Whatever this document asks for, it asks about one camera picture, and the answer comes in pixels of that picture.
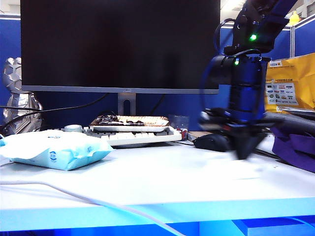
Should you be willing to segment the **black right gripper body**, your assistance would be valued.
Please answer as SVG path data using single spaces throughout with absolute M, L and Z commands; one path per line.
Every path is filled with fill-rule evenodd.
M 282 115 L 264 112 L 262 117 L 251 121 L 236 121 L 228 119 L 223 125 L 222 130 L 229 134 L 249 132 L 250 134 L 268 133 L 274 126 L 282 125 Z

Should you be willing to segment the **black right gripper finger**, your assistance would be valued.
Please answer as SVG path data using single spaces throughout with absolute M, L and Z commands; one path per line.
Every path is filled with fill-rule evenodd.
M 248 158 L 253 152 L 255 152 L 257 146 L 266 138 L 266 134 L 258 134 L 256 136 L 250 136 L 246 145 L 246 158 Z
M 247 134 L 236 134 L 233 137 L 234 148 L 238 159 L 246 159 L 248 156 L 246 153 L 247 140 Z

